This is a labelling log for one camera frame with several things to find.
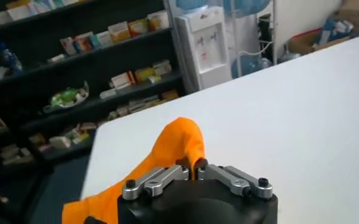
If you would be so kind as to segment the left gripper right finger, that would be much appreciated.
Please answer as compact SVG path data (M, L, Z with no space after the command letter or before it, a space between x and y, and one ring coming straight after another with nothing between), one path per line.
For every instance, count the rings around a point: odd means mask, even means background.
M273 196L273 187L267 178L255 178L233 166L216 166L201 158L194 164L194 174L197 180L217 180L231 193L242 197L251 193L262 200L269 200Z

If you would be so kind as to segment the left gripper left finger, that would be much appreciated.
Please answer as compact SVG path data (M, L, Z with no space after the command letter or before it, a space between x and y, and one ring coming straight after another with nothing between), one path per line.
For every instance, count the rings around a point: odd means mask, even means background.
M191 166L187 157L178 159L170 167L155 167L139 178L126 180L122 189L124 200L152 200L160 197L164 189L175 180L190 180Z

